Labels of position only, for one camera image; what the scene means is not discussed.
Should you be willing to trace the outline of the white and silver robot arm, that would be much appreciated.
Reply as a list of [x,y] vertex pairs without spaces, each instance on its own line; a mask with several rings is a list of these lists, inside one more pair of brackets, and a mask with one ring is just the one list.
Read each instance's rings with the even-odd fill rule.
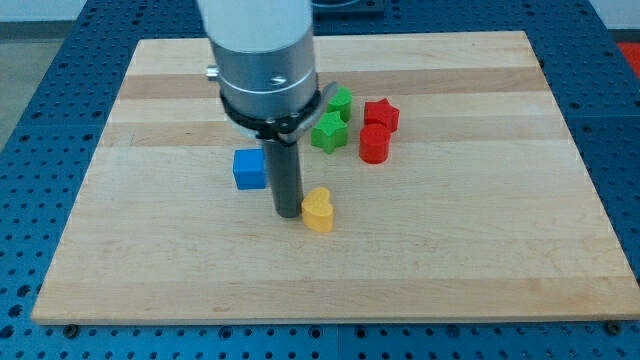
[[319,119],[309,0],[198,0],[227,116],[264,150],[276,212],[301,213],[297,142]]

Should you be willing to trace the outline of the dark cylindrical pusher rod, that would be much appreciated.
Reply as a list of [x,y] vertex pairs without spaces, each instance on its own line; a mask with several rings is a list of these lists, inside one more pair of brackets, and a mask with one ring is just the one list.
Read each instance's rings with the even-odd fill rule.
[[264,140],[262,147],[276,213],[296,218],[301,214],[303,199],[298,145]]

